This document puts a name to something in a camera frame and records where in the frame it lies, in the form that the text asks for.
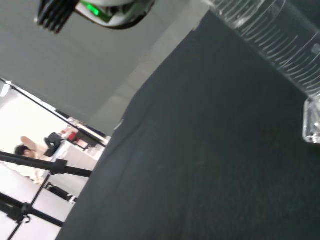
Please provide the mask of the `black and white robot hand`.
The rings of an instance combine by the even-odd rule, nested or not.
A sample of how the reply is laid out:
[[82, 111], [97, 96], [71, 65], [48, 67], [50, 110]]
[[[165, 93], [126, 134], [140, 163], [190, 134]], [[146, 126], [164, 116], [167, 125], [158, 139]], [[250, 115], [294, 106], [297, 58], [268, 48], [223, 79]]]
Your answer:
[[59, 34], [71, 15], [111, 30], [127, 30], [138, 25], [152, 10], [155, 0], [41, 0], [35, 23]]

